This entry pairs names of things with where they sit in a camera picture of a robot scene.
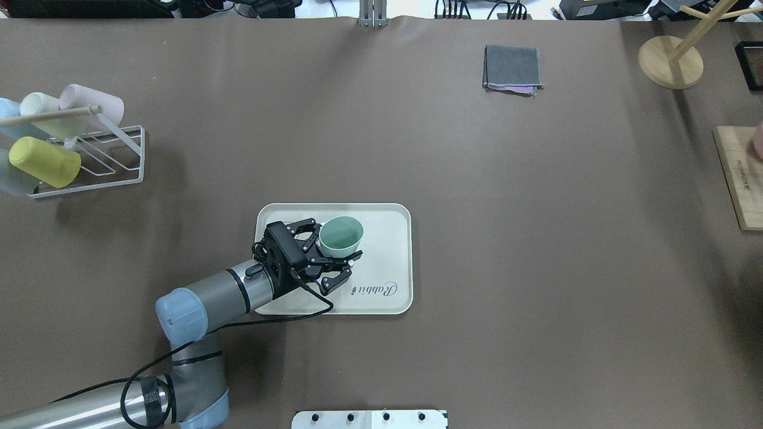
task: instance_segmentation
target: pink object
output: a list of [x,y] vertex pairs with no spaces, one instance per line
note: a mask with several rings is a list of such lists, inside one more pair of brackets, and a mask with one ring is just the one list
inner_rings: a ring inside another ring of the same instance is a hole
[[755,146],[755,152],[758,156],[763,158],[763,124],[760,124],[755,129],[755,136],[752,138],[752,145]]
[[[119,123],[122,122],[122,116],[124,116],[124,102],[121,98],[88,88],[87,86],[73,83],[63,89],[59,98],[61,100],[59,106],[61,110],[82,108],[88,105],[100,105],[106,118],[114,122],[114,125],[117,127],[119,127]],[[94,115],[80,116],[77,119],[97,130],[110,132]]]

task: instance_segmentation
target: blue joint cap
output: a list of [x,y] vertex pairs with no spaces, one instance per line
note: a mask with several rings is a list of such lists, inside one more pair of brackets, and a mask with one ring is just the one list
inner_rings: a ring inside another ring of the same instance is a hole
[[156,316],[171,344],[200,340],[209,327],[207,309],[194,292],[178,288],[156,300]]
[[228,418],[228,412],[228,389],[225,389],[225,393],[209,408],[186,421],[181,421],[180,429],[211,429],[223,424]]

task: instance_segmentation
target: wooden mug tree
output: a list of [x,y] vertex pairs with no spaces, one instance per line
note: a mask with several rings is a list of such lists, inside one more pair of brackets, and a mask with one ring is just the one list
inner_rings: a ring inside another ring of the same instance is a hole
[[653,37],[639,49],[641,70],[656,84],[669,89],[686,89],[702,77],[702,56],[694,47],[713,25],[722,19],[735,18],[752,12],[763,11],[763,6],[727,13],[736,0],[720,0],[709,14],[695,11],[684,5],[681,11],[701,21],[686,36]]

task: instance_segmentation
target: gray cloth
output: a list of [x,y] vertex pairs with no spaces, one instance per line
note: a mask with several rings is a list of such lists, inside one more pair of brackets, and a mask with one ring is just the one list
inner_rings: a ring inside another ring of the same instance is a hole
[[482,86],[540,86],[538,50],[531,47],[485,47]]

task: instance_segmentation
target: yellow cup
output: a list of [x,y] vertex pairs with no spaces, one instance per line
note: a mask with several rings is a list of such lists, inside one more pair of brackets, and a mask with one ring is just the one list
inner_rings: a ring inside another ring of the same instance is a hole
[[82,165],[79,153],[34,137],[22,137],[11,147],[8,160],[14,167],[55,188],[70,184]]

